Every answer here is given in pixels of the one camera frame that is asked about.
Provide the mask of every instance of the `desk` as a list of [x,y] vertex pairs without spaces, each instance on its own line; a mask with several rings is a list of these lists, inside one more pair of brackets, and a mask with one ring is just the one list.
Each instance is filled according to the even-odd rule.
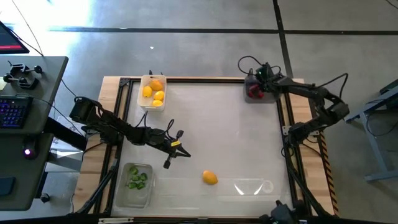
[[[0,210],[27,210],[36,193],[41,194],[41,188],[47,176],[44,172],[45,163],[53,137],[56,136],[62,140],[69,138],[66,142],[74,141],[71,144],[82,149],[86,146],[86,139],[48,117],[68,58],[0,56],[0,73],[3,75],[9,72],[8,60],[13,64],[24,63],[29,68],[40,65],[44,73],[42,75],[35,72],[28,74],[28,79],[32,76],[39,79],[39,84],[35,89],[23,90],[16,83],[7,83],[0,91],[0,95],[14,96],[16,93],[27,93],[48,102],[33,100],[24,128],[0,129],[0,177],[16,178],[12,193],[0,198]],[[22,142],[27,134],[37,135],[39,155],[34,160],[27,160],[22,154]]]
[[[118,95],[119,84],[123,84],[121,77],[104,77],[101,92],[99,94],[99,102],[104,106],[105,109],[113,111],[114,108],[118,109],[118,116],[122,117],[124,109],[124,102],[128,98],[127,90],[124,88],[121,91],[121,102],[115,106],[116,96]],[[308,121],[311,117],[311,111],[308,104],[308,100],[301,96],[290,95],[291,107],[294,115],[294,120]],[[283,117],[287,122],[287,109],[288,106],[284,99],[282,99]],[[300,147],[301,159],[304,167],[304,174],[307,180],[308,188],[312,191],[317,200],[323,205],[326,211],[330,213],[338,214],[338,207],[334,195],[333,179],[331,178],[330,165],[327,161],[327,149],[324,144],[323,135],[319,137],[319,143],[313,144],[306,142],[309,146],[320,150],[323,154],[324,161],[318,157],[314,152],[306,147]],[[98,139],[91,139],[88,146],[94,145]],[[101,177],[101,168],[103,164],[109,165],[112,163],[115,148],[105,156],[106,147],[101,146],[85,154],[82,166],[81,174],[78,179],[77,187],[75,190],[75,196],[73,203],[75,208],[80,208],[90,195],[94,192],[98,186],[98,182]],[[301,191],[297,190],[298,197],[301,197]],[[105,188],[101,203],[99,204],[98,211],[103,212],[109,195],[109,185]]]

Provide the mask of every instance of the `clear plastic container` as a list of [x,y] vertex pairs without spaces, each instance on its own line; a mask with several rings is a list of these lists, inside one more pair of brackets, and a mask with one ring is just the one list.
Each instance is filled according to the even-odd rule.
[[[164,99],[163,99],[163,104],[160,106],[152,106],[152,102],[154,100],[154,95],[156,91],[154,91],[152,93],[152,96],[148,98],[142,95],[142,90],[144,89],[144,87],[149,85],[150,81],[153,79],[159,80],[163,85]],[[139,86],[139,95],[137,98],[137,104],[142,109],[147,111],[163,111],[166,104],[166,96],[167,96],[166,90],[167,90],[167,80],[164,75],[143,75],[141,77],[141,84]]]
[[[138,173],[146,173],[148,180],[143,189],[129,189],[127,186],[130,182],[131,175],[129,170],[131,167],[136,167]],[[145,208],[150,201],[152,193],[152,186],[154,185],[154,173],[151,165],[135,164],[132,162],[126,163],[123,167],[122,176],[119,181],[118,191],[116,192],[116,206],[123,208]]]

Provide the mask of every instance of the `container of green vegetables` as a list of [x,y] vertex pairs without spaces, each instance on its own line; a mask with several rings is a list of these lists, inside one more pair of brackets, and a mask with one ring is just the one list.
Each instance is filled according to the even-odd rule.
[[153,183],[152,166],[126,163],[116,192],[116,206],[145,208],[149,204]]

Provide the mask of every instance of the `concrete floor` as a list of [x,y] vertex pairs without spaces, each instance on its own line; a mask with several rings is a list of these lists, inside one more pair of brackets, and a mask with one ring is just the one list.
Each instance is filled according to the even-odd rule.
[[[15,31],[36,46],[12,2],[4,2],[0,20],[18,24]],[[284,72],[277,34],[46,31],[47,26],[276,29],[271,0],[15,2],[34,29],[44,54],[69,57],[64,80],[77,95],[97,98],[103,76],[142,75],[149,69],[177,76],[241,77],[236,62],[244,55],[280,65]],[[279,0],[279,6],[285,29],[398,30],[398,10],[382,0]],[[41,8],[39,14],[33,10],[37,7]],[[398,77],[396,35],[287,35],[286,39],[294,77],[323,83],[349,73],[343,99],[351,111],[360,109]],[[243,66],[256,67],[247,63]],[[328,87],[338,93],[340,85],[341,81]],[[72,104],[73,96],[61,86],[57,108],[68,114]],[[388,127],[381,125],[381,132]],[[361,125],[340,122],[326,130],[326,141],[341,216],[395,223],[398,179],[373,184],[364,181],[364,175],[377,172],[378,167]],[[394,148],[386,150],[392,164],[396,164],[398,154]],[[26,212],[0,212],[0,219],[68,213],[77,175],[57,175],[50,175],[44,188],[55,200],[45,205],[34,202]]]

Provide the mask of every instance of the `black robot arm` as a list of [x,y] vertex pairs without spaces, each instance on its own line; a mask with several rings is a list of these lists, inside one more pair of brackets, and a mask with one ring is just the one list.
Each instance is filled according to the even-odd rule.
[[[349,114],[348,105],[339,96],[330,93],[323,86],[297,83],[281,73],[274,74],[268,63],[256,70],[255,77],[264,92],[275,96],[281,93],[293,93],[313,100],[318,116],[306,123],[298,122],[290,127],[288,134],[290,146],[298,146],[311,132],[324,130]],[[328,108],[325,108],[325,100],[331,102]]]
[[143,146],[146,144],[167,153],[169,156],[164,163],[166,169],[170,167],[171,158],[191,157],[179,141],[183,131],[179,130],[175,138],[171,137],[169,135],[170,124],[166,131],[147,126],[133,127],[116,117],[112,112],[105,110],[101,103],[82,96],[75,98],[75,105],[69,117],[78,123],[85,124],[84,131],[87,129],[98,131],[101,142],[115,145],[121,140],[120,134],[122,134],[134,145]]

